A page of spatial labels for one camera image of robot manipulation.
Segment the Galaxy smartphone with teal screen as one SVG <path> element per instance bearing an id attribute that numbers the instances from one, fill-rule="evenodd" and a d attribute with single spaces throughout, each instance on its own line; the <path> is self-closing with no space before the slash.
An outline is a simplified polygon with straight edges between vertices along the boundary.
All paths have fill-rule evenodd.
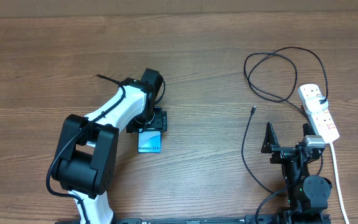
<path id="1" fill-rule="evenodd" d="M 160 153 L 162 150 L 162 135 L 160 131 L 149 131 L 138 135 L 138 153 Z"/>

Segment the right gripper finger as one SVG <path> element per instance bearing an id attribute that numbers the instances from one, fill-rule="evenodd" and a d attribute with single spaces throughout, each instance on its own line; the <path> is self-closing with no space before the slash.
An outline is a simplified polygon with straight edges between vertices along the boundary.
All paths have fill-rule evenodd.
<path id="1" fill-rule="evenodd" d="M 262 144 L 261 153 L 271 154 L 279 147 L 279 141 L 273 129 L 273 125 L 271 122 L 268 122 L 266 125 L 265 138 Z"/>
<path id="2" fill-rule="evenodd" d="M 304 136 L 315 135 L 315 132 L 309 123 L 303 124 L 303 135 Z"/>

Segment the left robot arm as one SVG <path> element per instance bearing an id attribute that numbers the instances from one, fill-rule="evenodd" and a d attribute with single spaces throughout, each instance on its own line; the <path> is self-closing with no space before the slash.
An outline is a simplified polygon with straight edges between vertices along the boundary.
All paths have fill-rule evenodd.
<path id="1" fill-rule="evenodd" d="M 146 69 L 141 79 L 127 78 L 104 105 L 85 116 L 69 115 L 63 123 L 46 175 L 50 194 L 72 198 L 77 223 L 113 223 L 107 190 L 114 176 L 121 131 L 138 135 L 139 153 L 160 153 L 167 112 L 158 103 L 166 84 L 160 72 Z"/>

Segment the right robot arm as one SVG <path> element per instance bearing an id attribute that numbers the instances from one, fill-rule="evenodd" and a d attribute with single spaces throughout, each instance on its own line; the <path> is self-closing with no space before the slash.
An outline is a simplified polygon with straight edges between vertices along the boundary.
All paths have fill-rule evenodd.
<path id="1" fill-rule="evenodd" d="M 303 125 L 304 137 L 293 147 L 281 147 L 272 123 L 267 123 L 261 152 L 270 154 L 270 163 L 282 166 L 285 187 L 268 196 L 257 208 L 256 223 L 331 223 L 329 215 L 323 213 L 328 208 L 332 182 L 320 175 L 311 175 L 308 164 L 321 158 L 325 142 L 315 135 L 309 124 Z M 259 217 L 262 206 L 272 197 L 287 194 L 288 207 L 278 209 L 277 213 Z"/>

